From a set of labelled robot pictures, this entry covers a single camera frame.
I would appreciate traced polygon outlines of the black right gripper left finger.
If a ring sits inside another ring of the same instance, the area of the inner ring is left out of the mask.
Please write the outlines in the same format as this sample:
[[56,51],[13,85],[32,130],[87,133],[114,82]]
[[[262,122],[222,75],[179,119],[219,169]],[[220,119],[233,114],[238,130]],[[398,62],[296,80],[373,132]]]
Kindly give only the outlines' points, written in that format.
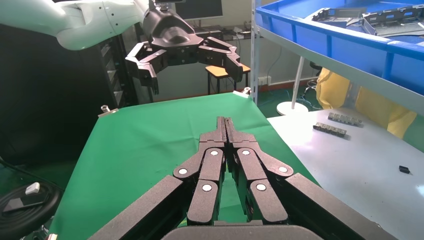
[[92,240],[159,240],[183,219],[210,225],[218,217],[224,180],[226,126],[202,133],[198,151],[95,232]]

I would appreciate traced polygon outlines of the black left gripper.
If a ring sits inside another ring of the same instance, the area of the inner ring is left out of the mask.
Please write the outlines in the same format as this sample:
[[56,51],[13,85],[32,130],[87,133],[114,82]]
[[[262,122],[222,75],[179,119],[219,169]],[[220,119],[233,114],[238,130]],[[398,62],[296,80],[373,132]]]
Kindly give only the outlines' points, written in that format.
[[175,11],[159,8],[149,10],[143,20],[147,41],[137,43],[125,57],[129,75],[159,94],[157,73],[168,65],[202,63],[224,68],[235,81],[243,78],[243,65],[237,48],[215,37],[205,39]]

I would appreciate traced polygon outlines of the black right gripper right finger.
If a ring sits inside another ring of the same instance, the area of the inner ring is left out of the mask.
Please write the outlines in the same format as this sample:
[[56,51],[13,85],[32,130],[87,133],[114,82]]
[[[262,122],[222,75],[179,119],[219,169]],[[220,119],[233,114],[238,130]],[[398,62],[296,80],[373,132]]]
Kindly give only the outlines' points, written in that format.
[[261,150],[255,136],[225,119],[231,170],[259,240],[391,240],[393,236],[347,204]]

